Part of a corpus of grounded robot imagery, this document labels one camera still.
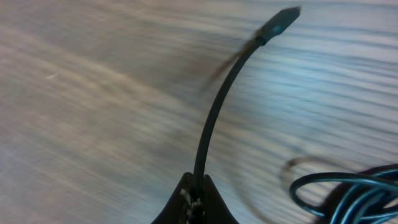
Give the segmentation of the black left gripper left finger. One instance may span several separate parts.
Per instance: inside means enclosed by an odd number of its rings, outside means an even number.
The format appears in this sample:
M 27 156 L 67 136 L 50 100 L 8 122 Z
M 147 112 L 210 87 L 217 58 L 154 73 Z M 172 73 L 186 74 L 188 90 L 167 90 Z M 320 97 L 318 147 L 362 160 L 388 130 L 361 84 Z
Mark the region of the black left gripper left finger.
M 196 193 L 193 189 L 193 174 L 186 172 L 178 182 L 165 207 L 152 224 L 196 223 L 193 203 Z

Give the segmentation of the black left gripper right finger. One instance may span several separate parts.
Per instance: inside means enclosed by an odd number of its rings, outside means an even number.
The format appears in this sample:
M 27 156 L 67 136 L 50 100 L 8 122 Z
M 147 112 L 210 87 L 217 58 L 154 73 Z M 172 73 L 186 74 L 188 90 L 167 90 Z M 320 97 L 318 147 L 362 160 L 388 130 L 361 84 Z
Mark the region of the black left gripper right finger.
M 209 175 L 203 179 L 203 221 L 205 224 L 238 224 Z

